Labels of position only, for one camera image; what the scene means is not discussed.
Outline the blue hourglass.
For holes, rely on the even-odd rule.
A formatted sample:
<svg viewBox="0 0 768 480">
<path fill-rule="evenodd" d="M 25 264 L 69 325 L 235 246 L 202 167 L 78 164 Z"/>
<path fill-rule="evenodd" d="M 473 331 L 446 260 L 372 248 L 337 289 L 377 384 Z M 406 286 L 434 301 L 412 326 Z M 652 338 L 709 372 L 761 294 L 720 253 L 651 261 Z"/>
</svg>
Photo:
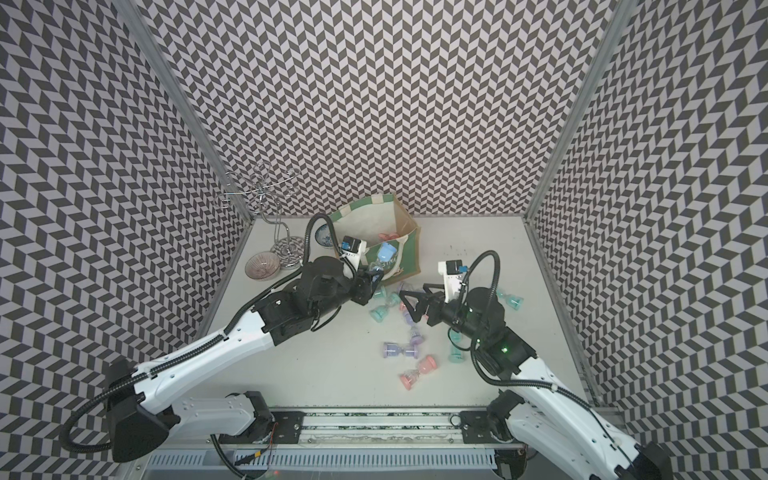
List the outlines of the blue hourglass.
<svg viewBox="0 0 768 480">
<path fill-rule="evenodd" d="M 398 255 L 397 243 L 382 242 L 376 251 L 375 259 L 369 263 L 368 270 L 374 276 L 384 276 L 394 268 Z"/>
</svg>

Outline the green canvas Christmas bag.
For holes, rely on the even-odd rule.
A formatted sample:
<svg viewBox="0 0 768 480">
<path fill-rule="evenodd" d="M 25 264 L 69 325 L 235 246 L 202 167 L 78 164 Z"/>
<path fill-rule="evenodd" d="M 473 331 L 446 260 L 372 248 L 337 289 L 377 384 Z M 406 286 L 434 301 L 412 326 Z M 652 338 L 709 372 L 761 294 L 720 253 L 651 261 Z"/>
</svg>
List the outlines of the green canvas Christmas bag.
<svg viewBox="0 0 768 480">
<path fill-rule="evenodd" d="M 349 236 L 366 243 L 361 263 L 377 259 L 383 243 L 396 249 L 384 266 L 384 285 L 414 277 L 421 272 L 421 228 L 394 194 L 375 194 L 352 201 L 330 214 L 339 240 Z"/>
</svg>

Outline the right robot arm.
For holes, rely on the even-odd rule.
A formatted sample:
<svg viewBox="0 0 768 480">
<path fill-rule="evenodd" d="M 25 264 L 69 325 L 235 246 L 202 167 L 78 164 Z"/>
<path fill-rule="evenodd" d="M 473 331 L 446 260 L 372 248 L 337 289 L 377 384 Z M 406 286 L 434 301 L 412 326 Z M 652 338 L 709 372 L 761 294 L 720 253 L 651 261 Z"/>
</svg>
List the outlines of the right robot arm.
<svg viewBox="0 0 768 480">
<path fill-rule="evenodd" d="M 533 448 L 573 479 L 670 479 L 670 455 L 642 444 L 568 389 L 536 350 L 505 321 L 497 295 L 501 260 L 494 250 L 470 266 L 449 261 L 444 284 L 399 296 L 414 322 L 440 323 L 468 340 L 478 376 L 498 388 L 489 428 Z"/>
</svg>

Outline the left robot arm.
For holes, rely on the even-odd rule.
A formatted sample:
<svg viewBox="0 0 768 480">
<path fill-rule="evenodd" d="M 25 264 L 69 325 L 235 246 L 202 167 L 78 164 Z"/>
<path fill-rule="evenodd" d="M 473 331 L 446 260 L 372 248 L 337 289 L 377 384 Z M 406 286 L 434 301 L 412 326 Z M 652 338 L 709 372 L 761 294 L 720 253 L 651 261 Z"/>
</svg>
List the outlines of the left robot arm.
<svg viewBox="0 0 768 480">
<path fill-rule="evenodd" d="M 247 301 L 226 324 L 186 347 L 131 368 L 111 365 L 108 382 L 94 398 L 73 411 L 60 427 L 61 447 L 75 454 L 108 451 L 122 463 L 143 457 L 193 425 L 220 426 L 238 436 L 257 419 L 257 410 L 215 400 L 212 412 L 199 415 L 183 407 L 185 395 L 237 362 L 316 332 L 323 315 L 335 318 L 352 301 L 366 304 L 379 288 L 384 270 L 362 262 L 360 240 L 334 238 L 334 255 L 310 257 L 314 225 L 332 218 L 324 213 L 308 221 L 299 268 Z"/>
</svg>

